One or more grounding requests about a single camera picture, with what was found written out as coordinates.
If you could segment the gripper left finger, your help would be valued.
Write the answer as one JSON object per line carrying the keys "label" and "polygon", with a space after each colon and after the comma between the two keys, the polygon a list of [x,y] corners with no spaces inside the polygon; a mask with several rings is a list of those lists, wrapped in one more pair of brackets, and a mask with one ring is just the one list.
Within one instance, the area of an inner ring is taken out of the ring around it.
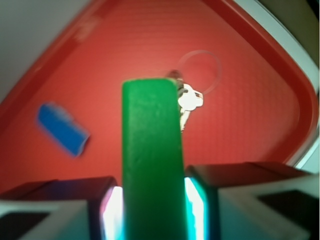
{"label": "gripper left finger", "polygon": [[122,188],[112,176],[27,182],[0,195],[2,240],[120,240]]}

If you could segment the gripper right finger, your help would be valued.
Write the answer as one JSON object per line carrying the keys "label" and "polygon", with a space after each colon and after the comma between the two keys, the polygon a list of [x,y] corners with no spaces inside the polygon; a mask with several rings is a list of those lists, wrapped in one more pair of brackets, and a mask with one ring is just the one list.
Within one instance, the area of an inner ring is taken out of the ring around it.
{"label": "gripper right finger", "polygon": [[190,165],[191,240],[317,240],[320,179],[278,162]]}

